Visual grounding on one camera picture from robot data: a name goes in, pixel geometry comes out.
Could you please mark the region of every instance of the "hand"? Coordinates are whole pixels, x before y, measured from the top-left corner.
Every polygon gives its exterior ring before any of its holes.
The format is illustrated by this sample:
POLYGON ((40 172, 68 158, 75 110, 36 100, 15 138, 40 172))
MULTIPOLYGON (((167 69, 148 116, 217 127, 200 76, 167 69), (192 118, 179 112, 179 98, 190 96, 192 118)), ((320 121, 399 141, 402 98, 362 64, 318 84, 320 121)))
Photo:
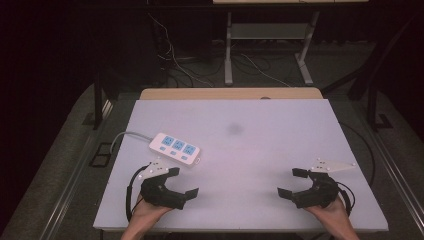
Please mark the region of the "hand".
POLYGON ((307 207, 305 210, 312 213, 336 239, 359 240, 340 197, 337 197, 337 199, 326 208, 313 206, 307 207))
POLYGON ((139 240, 149 231, 156 222, 172 208, 154 206, 144 200, 135 207, 133 216, 128 224, 121 240, 139 240))

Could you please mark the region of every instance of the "gray carpet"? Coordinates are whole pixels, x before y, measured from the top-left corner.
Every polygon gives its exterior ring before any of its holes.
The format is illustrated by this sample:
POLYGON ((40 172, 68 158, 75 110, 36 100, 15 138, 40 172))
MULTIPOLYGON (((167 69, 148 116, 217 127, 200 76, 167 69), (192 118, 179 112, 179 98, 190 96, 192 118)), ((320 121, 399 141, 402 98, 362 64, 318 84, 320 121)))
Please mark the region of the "gray carpet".
MULTIPOLYGON (((251 56, 251 59, 261 68, 269 69, 267 74, 295 86, 302 86, 300 73, 294 62, 292 53, 300 46, 294 43, 282 43, 262 49, 258 46, 234 47, 233 61, 238 61, 239 67, 233 66, 234 87, 282 87, 275 80, 258 74, 258 71, 249 66, 249 61, 237 53, 251 56)), ((359 67, 372 50, 372 44, 358 43, 338 46, 336 44, 322 44, 312 46, 306 63, 317 87, 324 87, 343 77, 359 67)), ((201 81, 210 81, 215 87, 224 87, 222 55, 209 62, 193 62, 181 64, 191 74, 199 74, 201 81)), ((183 87, 190 85, 184 74, 174 71, 176 79, 169 79, 168 87, 183 87)), ((200 81, 194 81, 195 87, 208 87, 200 81)), ((352 151, 367 179, 372 175, 371 153, 364 143, 369 144, 376 160, 376 175, 372 190, 377 201, 389 222, 390 231, 379 233, 360 234, 361 239, 423 239, 423 235, 415 224, 405 205, 399 191, 396 189, 391 177, 387 173, 384 155, 376 144, 375 134, 369 131, 364 123, 364 100, 360 102, 349 101, 345 94, 349 84, 336 89, 328 95, 331 105, 342 129, 348 139, 352 151)), ((116 153, 111 156, 106 168, 93 168, 88 166, 94 152, 101 142, 111 142, 115 135, 125 130, 135 100, 139 93, 122 93, 120 98, 113 102, 113 108, 102 126, 97 131, 92 126, 82 125, 87 114, 93 112, 92 88, 81 96, 64 124, 49 154, 43 162, 37 176, 21 201, 12 220, 4 231, 1 239, 100 239, 101 232, 92 227, 97 209, 105 189, 110 171, 113 167, 116 153), (73 185, 69 180, 75 179, 73 185), (68 204, 56 205, 57 201, 68 199, 68 204), (55 212, 55 207, 63 210, 62 215, 55 219, 57 223, 53 230, 43 234, 49 217, 55 212)), ((423 157, 424 146, 415 133, 410 129, 402 116, 393 108, 390 101, 384 96, 379 96, 378 112, 384 113, 391 121, 394 128, 380 130, 378 139, 382 139, 401 172, 407 179, 419 201, 423 198, 423 157)), ((119 239, 121 233, 105 232, 103 239, 119 239)), ((316 233, 300 234, 304 239, 311 239, 316 233)), ((150 239, 162 238, 149 236, 150 239)), ((168 236, 174 239, 245 239, 240 235, 185 235, 168 236)), ((280 234, 260 235, 257 239, 287 239, 280 234)))

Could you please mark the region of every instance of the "dark background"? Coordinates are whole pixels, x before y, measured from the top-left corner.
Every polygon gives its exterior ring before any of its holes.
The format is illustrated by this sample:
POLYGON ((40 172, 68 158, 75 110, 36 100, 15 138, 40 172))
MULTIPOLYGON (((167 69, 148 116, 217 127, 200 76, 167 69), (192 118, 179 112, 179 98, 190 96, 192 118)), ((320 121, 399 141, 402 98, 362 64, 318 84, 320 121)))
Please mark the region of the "dark background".
MULTIPOLYGON (((170 2, 175 4, 156 4, 170 2)), ((360 9, 325 9, 314 41, 385 42, 413 15, 419 2, 374 0, 360 9)), ((310 13, 310 9, 297 11, 292 15, 299 18, 310 13)), ((211 39, 225 37, 225 12, 167 12, 155 16, 168 24, 176 47, 202 58, 209 56, 211 39)), ((235 17, 246 21, 285 20, 280 19, 278 11, 240 12, 235 17)), ((420 14, 392 49, 376 78, 381 80, 382 91, 424 139, 420 116, 424 103, 422 29, 420 14)), ((163 36, 156 33, 153 38, 154 31, 146 14, 136 10, 87 10, 72 1, 0 2, 1 232, 73 104, 93 83, 96 73, 100 73, 107 97, 112 99, 122 91, 160 86, 164 74, 156 50, 160 50, 163 36)))

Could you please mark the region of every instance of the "floor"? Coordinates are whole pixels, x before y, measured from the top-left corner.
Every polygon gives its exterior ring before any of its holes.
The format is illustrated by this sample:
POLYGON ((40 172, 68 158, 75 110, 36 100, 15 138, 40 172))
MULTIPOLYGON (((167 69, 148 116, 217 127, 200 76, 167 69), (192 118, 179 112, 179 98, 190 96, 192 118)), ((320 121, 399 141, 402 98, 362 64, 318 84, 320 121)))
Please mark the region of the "floor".
MULTIPOLYGON (((324 88, 357 69, 368 58, 372 43, 323 43, 313 45, 306 64, 314 86, 324 88)), ((301 48, 296 42, 235 42, 233 87, 303 87, 293 54, 301 48)), ((178 64, 171 64, 168 81, 162 87, 226 87, 222 42, 214 42, 212 58, 206 61, 177 52, 178 64)), ((350 101, 345 84, 325 95, 389 223, 388 232, 360 233, 361 239, 424 239, 414 216, 413 201, 424 202, 422 174, 424 146, 386 96, 378 96, 378 113, 385 114, 393 128, 378 133, 365 122, 366 97, 350 101), (399 169, 407 184, 394 170, 399 169)), ((101 143, 111 142, 126 128, 139 92, 121 92, 114 101, 105 101, 104 121, 93 130, 93 87, 75 103, 66 123, 47 154, 40 170, 19 204, 0 239, 119 239, 121 233, 102 232, 92 227, 116 154, 105 168, 89 166, 101 143)), ((317 233, 299 234, 316 239, 317 233)), ((247 239, 246 235, 151 235, 148 239, 247 239)), ((323 235, 318 239, 328 239, 323 235)), ((282 234, 249 235, 249 239, 296 239, 282 234)))

